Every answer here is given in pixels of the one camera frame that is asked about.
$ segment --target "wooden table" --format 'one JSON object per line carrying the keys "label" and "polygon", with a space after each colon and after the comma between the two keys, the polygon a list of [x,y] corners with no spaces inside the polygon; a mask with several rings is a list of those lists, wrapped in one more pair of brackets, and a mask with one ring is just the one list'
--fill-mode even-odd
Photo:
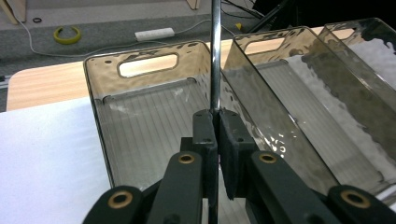
{"label": "wooden table", "polygon": [[[321,29],[312,30],[318,34]],[[227,60],[231,44],[232,40],[221,41],[221,67]],[[276,45],[279,43],[265,43],[262,48],[272,49]],[[26,69],[13,75],[9,81],[7,111],[88,95],[82,62]]]}

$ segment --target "masking tape roll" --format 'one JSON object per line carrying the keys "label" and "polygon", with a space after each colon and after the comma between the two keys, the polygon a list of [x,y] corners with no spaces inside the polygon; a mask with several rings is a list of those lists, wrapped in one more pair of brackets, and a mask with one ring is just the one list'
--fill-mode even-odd
{"label": "masking tape roll", "polygon": [[71,38],[60,38],[59,33],[63,30],[63,27],[59,27],[58,29],[55,30],[53,33],[53,38],[55,39],[56,42],[64,45],[69,45],[69,44],[75,44],[81,39],[81,32],[79,29],[75,26],[72,26],[72,30],[76,32],[76,35],[71,37]]}

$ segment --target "gray carpet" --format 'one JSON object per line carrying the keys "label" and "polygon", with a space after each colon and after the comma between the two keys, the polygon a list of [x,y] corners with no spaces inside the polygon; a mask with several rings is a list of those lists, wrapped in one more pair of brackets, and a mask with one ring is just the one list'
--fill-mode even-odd
{"label": "gray carpet", "polygon": [[[185,0],[133,0],[134,4],[139,3],[159,3],[159,2],[176,2]],[[67,0],[67,1],[35,1],[29,5],[32,9],[46,9],[46,8],[70,8],[70,7],[92,7],[92,6],[114,6],[117,5],[130,5],[131,0],[118,0],[116,1],[98,1],[98,0]]]}
{"label": "gray carpet", "polygon": [[[245,12],[234,15],[250,17]],[[175,32],[183,31],[192,27],[202,20],[210,19],[210,15],[195,15],[189,17],[163,18],[151,20],[113,21],[103,23],[79,24],[78,29],[82,38],[74,45],[61,45],[53,40],[52,34],[57,27],[33,28],[30,30],[33,38],[33,46],[36,51],[52,54],[85,54],[97,49],[111,46],[129,45],[134,43],[134,33],[139,31],[172,27]],[[235,24],[241,22],[247,29],[256,24],[258,19],[242,19],[222,14],[221,24],[230,29],[236,35],[242,34]],[[165,43],[177,43],[190,40],[210,41],[211,23],[205,22],[194,29],[161,39]],[[63,35],[71,32],[70,27],[65,26]],[[230,39],[233,36],[222,30],[221,39]],[[109,53],[129,49],[142,49],[153,47],[158,44],[140,44],[129,48],[108,49],[98,53]],[[25,30],[5,30],[0,32],[0,76],[13,75],[23,69],[60,63],[82,61],[86,57],[64,58],[50,57],[34,54],[29,47],[28,34]],[[0,91],[0,112],[6,111],[7,91]]]}

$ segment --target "bin handle cutout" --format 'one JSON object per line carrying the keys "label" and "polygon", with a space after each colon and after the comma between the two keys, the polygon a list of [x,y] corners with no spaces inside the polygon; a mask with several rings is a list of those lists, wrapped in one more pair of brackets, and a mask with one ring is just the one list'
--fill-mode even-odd
{"label": "bin handle cutout", "polygon": [[177,64],[178,56],[176,54],[122,62],[119,64],[119,75],[121,77],[143,76],[150,73],[173,69]]}
{"label": "bin handle cutout", "polygon": [[245,48],[245,53],[249,55],[249,54],[262,52],[262,49],[266,49],[266,51],[279,49],[284,41],[285,38],[277,38],[277,39],[251,42],[247,44],[247,47]]}

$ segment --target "yellow tape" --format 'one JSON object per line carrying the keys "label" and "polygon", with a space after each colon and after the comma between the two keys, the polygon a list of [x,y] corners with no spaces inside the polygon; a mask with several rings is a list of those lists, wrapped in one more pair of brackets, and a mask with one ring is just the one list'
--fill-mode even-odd
{"label": "yellow tape", "polygon": [[242,30],[242,23],[238,22],[235,24],[236,28],[238,28],[238,30]]}
{"label": "yellow tape", "polygon": [[69,45],[69,44],[75,44],[81,39],[81,32],[77,27],[72,27],[72,29],[76,32],[76,35],[71,38],[60,38],[59,33],[63,30],[63,27],[59,27],[58,29],[55,30],[53,33],[53,38],[55,39],[56,42],[64,45]]}

